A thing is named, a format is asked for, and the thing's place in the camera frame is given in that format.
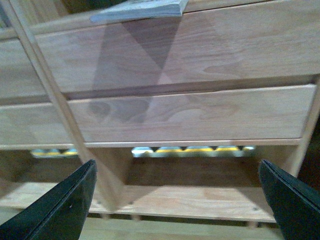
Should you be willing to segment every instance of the drawer front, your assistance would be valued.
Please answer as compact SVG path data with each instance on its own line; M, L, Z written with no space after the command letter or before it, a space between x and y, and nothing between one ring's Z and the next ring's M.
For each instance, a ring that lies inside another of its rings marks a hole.
M45 96L19 40L0 42L0 99Z
M39 35L81 92L320 73L320 1L269 1Z
M0 106L0 145L69 143L51 103Z
M86 142L300 138L315 85L69 102Z

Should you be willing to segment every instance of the wooden panel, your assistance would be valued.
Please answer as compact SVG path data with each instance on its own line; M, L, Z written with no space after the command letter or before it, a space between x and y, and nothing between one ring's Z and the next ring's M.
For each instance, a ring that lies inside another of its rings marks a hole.
M184 10L184 13L208 10L208 9L224 8L229 6L237 6L237 5L264 2L264 1L267 1L267 0L189 0ZM81 2L80 7L82 7L83 11L88 10L88 8L83 9L84 7L83 1ZM83 13L71 14L58 20L31 26L31 29L34 34L45 34L45 33L55 33L55 32L73 30L73 29L88 28L88 27L117 22L114 20L91 22L90 17L92 15L98 14L100 11L101 10L93 10L93 11L87 11Z
M259 146L256 148L260 159L270 160L286 172L297 177L306 155L308 145L320 112L320 77L316 78L317 90L310 108L310 114L305 123L300 144L297 146Z
M0 41L0 98L45 96L19 40Z
M0 224L20 211L0 208ZM193 219L146 220L139 224L125 219L101 219L87 217L80 240L283 240L280 229L259 227L248 230L236 222L227 225L212 224L212 221Z
M261 187L126 186L117 213L276 222Z
M38 36L63 92L320 73L320 1L279 0Z
M0 144L63 144L70 139L50 103L0 106Z
M274 222L250 157L136 158L118 213Z
M266 2L267 0L189 0L185 13Z
M245 139L245 140L188 140L188 141L109 141L109 142L86 142L88 148L119 148L119 147L189 147L189 146L244 146L244 145L298 145L301 138L273 138L273 139Z
M299 138L316 87L75 100L86 142Z
M79 164L79 159L35 160L0 206L27 207ZM90 212L275 222L257 171L253 158L135 159L119 209L106 209L96 188Z

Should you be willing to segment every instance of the wooden shelf board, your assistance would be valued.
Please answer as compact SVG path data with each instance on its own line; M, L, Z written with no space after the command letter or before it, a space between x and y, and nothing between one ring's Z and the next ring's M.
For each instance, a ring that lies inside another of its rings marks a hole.
M35 161L0 197L0 207L26 208L80 164ZM106 209L96 188L90 212L274 223L258 164L250 157L135 158L118 210Z
M86 142L88 148L130 148L130 147L189 147L189 146L286 146L299 145L300 138L277 139L231 139L231 140L201 140L201 141L121 141L121 142Z
M0 207L24 209L55 185L17 183L14 191L0 198ZM105 209L100 198L95 192L90 213L275 223L260 187L126 186L123 205L115 212Z
M57 144L0 144L0 150L32 150L32 149L71 149L72 143Z
M255 4L268 2L268 0L189 0L184 13L192 13L197 11L212 10L226 7L235 7L245 4ZM90 17L99 13L101 10L92 10L82 13L70 14L57 20L39 23L31 26L31 30L35 35L63 32L68 30L89 28L105 24L118 23L117 20L105 20L99 22L91 22Z

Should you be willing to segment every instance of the wood grain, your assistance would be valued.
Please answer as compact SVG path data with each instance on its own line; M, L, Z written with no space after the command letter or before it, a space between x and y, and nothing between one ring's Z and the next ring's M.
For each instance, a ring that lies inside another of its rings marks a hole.
M0 144L0 150L72 149L73 147L72 143Z
M25 173L16 179L15 188L0 198L0 206L27 207L70 174L79 164L79 159L34 160L28 165ZM190 166L194 164L194 167L185 167L188 164ZM161 169L167 166L163 174L176 173L178 176L168 177L159 182L161 171L154 166ZM215 170L209 173L214 166L221 171ZM144 174L150 170L155 175L154 179L147 178ZM210 179L205 179L209 177L208 174L212 177L211 182ZM138 181L132 178L133 175L136 175ZM129 176L131 177L127 184L134 185L124 187L118 210L106 209L101 202L100 190L96 188L90 212L274 222L263 191L257 186L257 162L252 158L184 158L165 161L136 159L129 170ZM228 184L217 181L219 177L229 178ZM183 186L177 185L177 179Z
M0 224L14 217L17 209L0 208ZM259 227L248 230L236 223L222 225L211 221L195 223L192 219L184 222L144 220L138 224L132 220L87 217L80 240L283 240L277 228Z
M320 1L279 0L43 34L63 92L320 73Z
M304 161L308 145L313 134L320 112L320 77L316 78L317 89L302 133L301 142L297 146L258 146L257 157L274 162L283 170L297 177Z
M0 144L69 144L51 103L0 106Z
M298 145L301 138L274 138L274 139L246 139L246 140L189 140L189 141L109 141L86 142L88 148L119 148L119 147L189 147L189 146L268 146L268 145Z
M266 1L267 0L189 0L184 12L189 13L209 9L227 8Z
M265 0L189 0L184 13L225 8L230 6L237 6L243 4L253 4L258 2L264 2ZM93 26L105 25L116 23L117 21L101 21L91 22L90 17L98 14L101 10L88 11L89 8L85 7L86 4L80 4L82 9L77 11L85 11L82 13L70 14L61 19L40 23L31 27L34 34L55 33L73 29L88 28Z
M126 186L122 214L274 223L261 187Z
M70 101L86 142L300 138L316 87Z
M0 41L0 86L1 99L46 95L18 39Z

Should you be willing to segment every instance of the wooden plank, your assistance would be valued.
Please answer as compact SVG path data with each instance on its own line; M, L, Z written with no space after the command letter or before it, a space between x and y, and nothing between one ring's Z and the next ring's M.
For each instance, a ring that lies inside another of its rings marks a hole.
M128 186L260 187L252 157L135 158Z
M189 0L184 12L189 13L209 9L227 8L266 1L267 0Z
M119 148L119 147L189 147L189 146L244 146L244 145L298 145L300 138L280 139L247 139L247 140L201 140L201 141L113 141L113 142L86 142L87 148Z
M0 40L13 39L17 37L16 31L13 27L6 27L0 29Z
M86 142L299 138L316 87L70 101Z
M28 151L0 151L0 198L16 187L16 178L28 168L31 159Z
M37 39L67 93L313 75L320 73L319 13L318 0L267 1Z
M0 41L0 69L1 99L46 95L18 39Z
M114 211L117 209L121 198L128 170L133 159L131 148L90 148L91 159L96 160L98 172L103 173L103 183L97 182L98 191L101 196L112 196L114 205L104 201L100 202L107 209Z
M305 122L301 142L297 146L259 146L257 147L257 157L267 159L282 169L297 177L303 163L312 133L317 123L320 112L320 79L316 78L317 89L313 103L309 111L309 116Z
M17 180L16 188L0 198L0 206L25 208L79 164L76 159L36 161ZM90 212L275 222L258 187L257 169L252 158L136 159L120 208L105 208L96 188Z
M0 144L0 150L72 149L72 143L55 144Z
M0 224L12 218L20 211L0 208ZM139 240L283 240L277 228L257 228L248 231L243 226L197 224L190 221L141 221L111 219L105 221L88 217L84 223L80 240L106 239Z
M261 187L126 186L121 214L274 223Z
M51 103L0 106L0 145L70 144L71 140Z
M189 0L184 13L216 9L216 8L225 8L230 6L238 6L244 4L253 4L264 2L266 0ZM100 10L88 11L89 9L85 7L81 12L77 14L71 14L65 16L61 19L40 23L35 26L32 26L32 32L34 34L46 34L46 33L55 33L61 31L68 31L74 29L88 28L93 26L105 25L116 23L117 21L101 21L101 22L91 22L90 17L100 12Z

